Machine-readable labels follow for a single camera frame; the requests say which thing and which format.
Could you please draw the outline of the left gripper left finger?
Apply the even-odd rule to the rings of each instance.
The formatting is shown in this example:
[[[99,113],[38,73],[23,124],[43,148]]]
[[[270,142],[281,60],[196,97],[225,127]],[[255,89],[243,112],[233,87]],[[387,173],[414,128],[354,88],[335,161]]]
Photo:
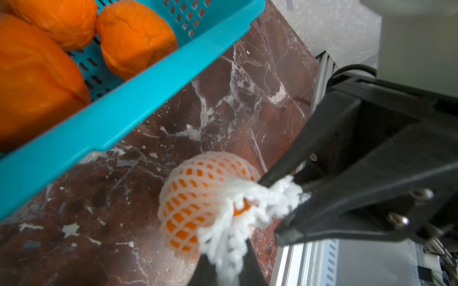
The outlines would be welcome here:
[[[217,273],[206,255],[201,255],[188,286],[217,286]]]

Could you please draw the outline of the netted orange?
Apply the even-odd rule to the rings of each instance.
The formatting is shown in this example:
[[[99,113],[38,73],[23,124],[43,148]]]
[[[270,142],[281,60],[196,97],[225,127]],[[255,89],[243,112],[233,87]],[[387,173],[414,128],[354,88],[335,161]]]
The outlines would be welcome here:
[[[197,231],[214,223],[223,185],[232,179],[256,182],[260,177],[247,160],[227,152],[208,152],[182,162],[171,172],[159,195],[157,215],[166,247],[179,259],[197,261]]]

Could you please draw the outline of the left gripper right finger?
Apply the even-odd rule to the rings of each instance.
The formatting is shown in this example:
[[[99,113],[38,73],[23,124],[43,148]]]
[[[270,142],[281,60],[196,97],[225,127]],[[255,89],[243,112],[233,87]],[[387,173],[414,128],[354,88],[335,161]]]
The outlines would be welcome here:
[[[243,269],[239,274],[240,286],[268,286],[250,240],[246,241],[246,246],[248,251],[243,258]]]

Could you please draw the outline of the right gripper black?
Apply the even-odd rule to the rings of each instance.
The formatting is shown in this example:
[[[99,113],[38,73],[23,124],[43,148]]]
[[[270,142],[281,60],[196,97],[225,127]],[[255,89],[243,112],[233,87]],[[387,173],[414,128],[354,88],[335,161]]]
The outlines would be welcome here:
[[[276,228],[278,245],[425,244],[458,225],[456,99],[342,75],[259,184],[272,187],[356,115],[345,168]]]

